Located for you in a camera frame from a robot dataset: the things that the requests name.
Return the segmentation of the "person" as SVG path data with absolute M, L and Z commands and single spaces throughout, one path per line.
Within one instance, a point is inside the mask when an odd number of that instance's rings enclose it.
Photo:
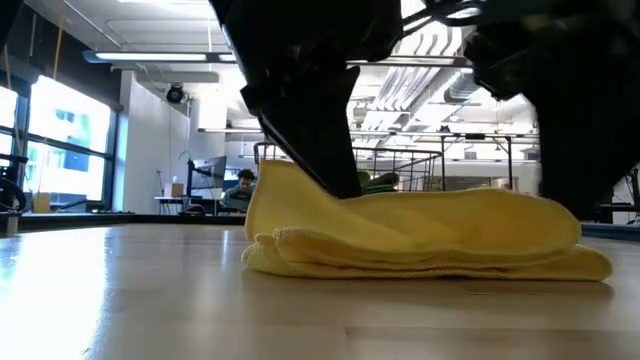
M 241 170 L 238 173 L 238 183 L 224 194 L 222 200 L 224 206 L 238 211 L 247 211 L 255 189 L 255 179 L 255 174 L 250 169 Z

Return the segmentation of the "silver ventilation duct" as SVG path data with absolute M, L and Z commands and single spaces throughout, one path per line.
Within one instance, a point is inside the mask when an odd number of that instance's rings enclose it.
M 396 56 L 460 56 L 469 27 L 446 27 L 434 22 L 403 39 Z M 396 67 L 367 64 L 352 91 L 347 107 L 349 125 L 357 130 L 390 127 L 390 118 L 415 114 L 449 78 L 450 67 Z

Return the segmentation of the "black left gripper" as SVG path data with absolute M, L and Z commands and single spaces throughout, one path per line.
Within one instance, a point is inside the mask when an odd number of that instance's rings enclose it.
M 264 133 L 339 199 L 362 195 L 346 106 L 403 36 L 401 0 L 209 0 Z

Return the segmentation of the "yellow microfiber towel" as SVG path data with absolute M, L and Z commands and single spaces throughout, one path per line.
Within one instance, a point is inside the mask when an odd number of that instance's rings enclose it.
M 261 164 L 245 232 L 243 263 L 281 276 L 602 281 L 612 273 L 552 200 L 496 188 L 338 199 L 285 161 Z

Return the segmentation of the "long ceiling light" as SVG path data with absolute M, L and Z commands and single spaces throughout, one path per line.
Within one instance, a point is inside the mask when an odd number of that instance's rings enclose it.
M 229 52 L 102 52 L 82 53 L 89 63 L 169 63 L 169 64 L 232 64 L 236 58 Z

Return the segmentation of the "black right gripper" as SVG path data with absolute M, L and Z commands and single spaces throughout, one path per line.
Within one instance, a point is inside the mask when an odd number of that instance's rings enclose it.
M 487 0 L 464 56 L 474 82 L 510 99 L 544 77 L 640 52 L 640 0 Z M 539 193 L 580 220 L 640 163 L 640 101 L 537 104 Z

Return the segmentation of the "lime green microfiber towel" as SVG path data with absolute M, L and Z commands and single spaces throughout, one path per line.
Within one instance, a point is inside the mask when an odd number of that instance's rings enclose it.
M 396 192 L 399 183 L 399 175 L 393 172 L 372 178 L 368 172 L 359 171 L 358 179 L 363 194 Z

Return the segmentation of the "black aluminium table frame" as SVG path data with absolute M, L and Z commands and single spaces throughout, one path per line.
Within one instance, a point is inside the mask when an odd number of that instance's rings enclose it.
M 0 213 L 0 234 L 19 231 L 71 229 L 83 227 L 115 226 L 121 224 L 180 224 L 243 226 L 244 217 L 188 217 L 176 215 L 144 215 L 129 213 L 109 214 L 16 214 Z M 585 237 L 623 240 L 640 243 L 640 227 L 583 223 Z

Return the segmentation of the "computer monitor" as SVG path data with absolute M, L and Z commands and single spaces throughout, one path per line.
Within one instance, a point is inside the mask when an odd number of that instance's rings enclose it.
M 188 179 L 187 190 L 222 189 L 225 181 L 227 157 L 213 157 L 187 162 Z

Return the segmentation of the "ceiling light rail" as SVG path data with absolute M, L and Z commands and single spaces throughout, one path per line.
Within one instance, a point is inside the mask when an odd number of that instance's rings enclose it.
M 387 67 L 434 67 L 434 68 L 472 68 L 473 65 L 459 56 L 390 56 L 377 62 L 365 60 L 348 61 L 350 65 L 387 66 Z

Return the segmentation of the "black station frame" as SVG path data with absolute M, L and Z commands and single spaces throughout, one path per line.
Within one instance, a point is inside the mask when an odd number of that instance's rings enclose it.
M 484 141 L 491 140 L 496 146 L 507 154 L 508 165 L 508 189 L 514 189 L 514 176 L 513 176 L 513 135 L 496 134 L 496 133 L 442 133 L 438 134 L 440 138 L 440 153 L 441 153 L 441 177 L 446 177 L 446 150 L 445 142 L 447 138 L 452 138 L 454 143 L 459 140 L 470 141 Z M 442 189 L 445 190 L 447 186 L 446 180 L 442 182 Z

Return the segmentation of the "black equipment stand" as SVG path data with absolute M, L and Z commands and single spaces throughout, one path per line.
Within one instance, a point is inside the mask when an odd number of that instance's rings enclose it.
M 598 222 L 640 227 L 640 169 L 634 167 L 599 204 Z

